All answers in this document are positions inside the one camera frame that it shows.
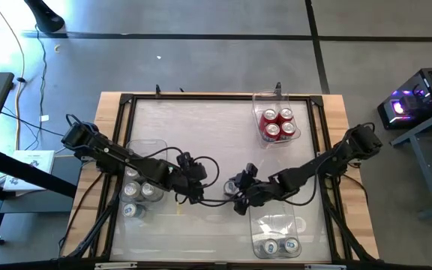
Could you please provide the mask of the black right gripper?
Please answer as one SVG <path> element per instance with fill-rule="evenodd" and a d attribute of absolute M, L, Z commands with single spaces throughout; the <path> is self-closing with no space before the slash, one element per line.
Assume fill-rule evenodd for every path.
<path fill-rule="evenodd" d="M 236 185 L 244 185 L 246 183 L 247 172 L 241 171 L 234 177 Z M 245 216 L 247 212 L 247 205 L 264 205 L 266 183 L 257 181 L 241 187 L 241 201 L 234 202 L 234 211 L 241 216 Z"/>

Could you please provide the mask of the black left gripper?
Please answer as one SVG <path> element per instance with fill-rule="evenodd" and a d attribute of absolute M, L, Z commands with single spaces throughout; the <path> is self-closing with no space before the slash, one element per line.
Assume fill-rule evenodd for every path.
<path fill-rule="evenodd" d="M 200 203 L 204 199 L 204 190 L 202 180 L 207 178 L 204 166 L 194 166 L 182 170 L 176 174 L 174 180 L 174 191 L 176 191 L 176 202 L 184 204 L 188 197 L 193 194 L 193 204 Z"/>

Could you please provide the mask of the blue lemon soda can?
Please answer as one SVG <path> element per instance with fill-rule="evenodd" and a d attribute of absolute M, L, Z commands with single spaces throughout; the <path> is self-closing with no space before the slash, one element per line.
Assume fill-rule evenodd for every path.
<path fill-rule="evenodd" d="M 148 182 L 144 182 L 141 185 L 141 194 L 143 198 L 149 202 L 158 202 L 164 196 L 164 192 L 161 189 L 149 184 Z"/>

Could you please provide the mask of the clear plastic bin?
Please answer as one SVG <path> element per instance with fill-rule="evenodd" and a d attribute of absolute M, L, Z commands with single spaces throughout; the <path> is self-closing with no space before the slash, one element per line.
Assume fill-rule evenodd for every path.
<path fill-rule="evenodd" d="M 279 111 L 285 107 L 293 111 L 294 119 L 292 123 L 296 126 L 295 136 L 289 140 L 278 139 L 276 142 L 266 142 L 262 137 L 263 132 L 259 129 L 259 120 L 262 112 L 267 109 L 273 109 L 278 114 Z M 256 125 L 256 136 L 258 137 L 261 147 L 264 149 L 273 149 L 289 145 L 293 140 L 301 136 L 301 131 L 296 123 L 296 109 L 290 104 L 290 96 L 287 93 L 281 91 L 281 95 L 276 95 L 275 90 L 254 93 L 252 97 L 252 113 Z"/>
<path fill-rule="evenodd" d="M 150 155 L 158 150 L 161 150 L 165 147 L 167 147 L 167 144 L 165 141 L 160 140 L 160 139 L 135 139 L 130 141 L 127 144 L 127 147 L 130 150 L 133 150 L 136 154 L 140 155 L 140 156 L 146 156 L 146 155 Z M 136 179 L 135 181 L 128 181 L 125 178 L 125 174 L 124 174 L 124 181 L 123 181 L 123 185 L 122 187 L 128 183 L 128 182 L 138 182 L 140 184 L 140 193 L 141 193 L 141 185 L 144 182 L 148 182 L 143 176 L 140 175 L 140 177 L 138 179 Z M 130 201 L 130 202 L 124 202 L 123 203 L 143 203 L 143 204 L 149 204 L 149 203 L 157 203 L 157 202 L 149 202 L 146 201 L 143 198 L 143 195 L 141 194 L 139 196 L 139 200 L 138 201 Z"/>
<path fill-rule="evenodd" d="M 263 206 L 251 206 L 249 208 L 249 216 L 253 252 L 258 258 L 273 260 L 297 257 L 285 256 L 280 246 L 281 240 L 287 237 L 295 237 L 299 241 L 296 219 L 291 205 L 287 205 L 285 202 L 271 201 Z M 279 250 L 276 256 L 262 257 L 260 253 L 260 241 L 264 239 L 274 239 L 277 241 Z"/>

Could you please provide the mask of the white booklet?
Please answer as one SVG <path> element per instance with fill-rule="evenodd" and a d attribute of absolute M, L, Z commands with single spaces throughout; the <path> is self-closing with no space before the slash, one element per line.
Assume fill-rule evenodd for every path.
<path fill-rule="evenodd" d="M 51 173 L 55 153 L 53 150 L 17 150 L 12 154 L 12 158 L 46 173 Z"/>

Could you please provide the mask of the white paper sheet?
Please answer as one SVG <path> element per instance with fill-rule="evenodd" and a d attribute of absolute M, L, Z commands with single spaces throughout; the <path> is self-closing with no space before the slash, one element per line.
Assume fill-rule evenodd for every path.
<path fill-rule="evenodd" d="M 3 190 L 14 192 L 30 192 L 43 191 L 44 188 L 39 187 L 35 184 L 28 183 L 22 179 L 7 175 L 4 181 Z"/>

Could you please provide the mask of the black stand foot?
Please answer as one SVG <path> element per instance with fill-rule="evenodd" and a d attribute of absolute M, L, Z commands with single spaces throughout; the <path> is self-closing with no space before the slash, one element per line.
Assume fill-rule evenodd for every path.
<path fill-rule="evenodd" d="M 37 27 L 43 33 L 54 33 L 65 26 L 64 19 L 55 13 L 44 0 L 24 0 L 33 13 Z"/>

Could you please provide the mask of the white frame bracket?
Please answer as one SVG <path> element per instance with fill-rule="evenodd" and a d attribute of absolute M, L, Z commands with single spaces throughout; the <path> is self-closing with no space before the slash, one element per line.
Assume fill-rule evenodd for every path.
<path fill-rule="evenodd" d="M 304 270 L 347 270 L 347 267 L 334 264 L 306 264 Z"/>
<path fill-rule="evenodd" d="M 136 262 L 101 262 L 94 265 L 94 270 L 128 270 L 137 267 Z"/>

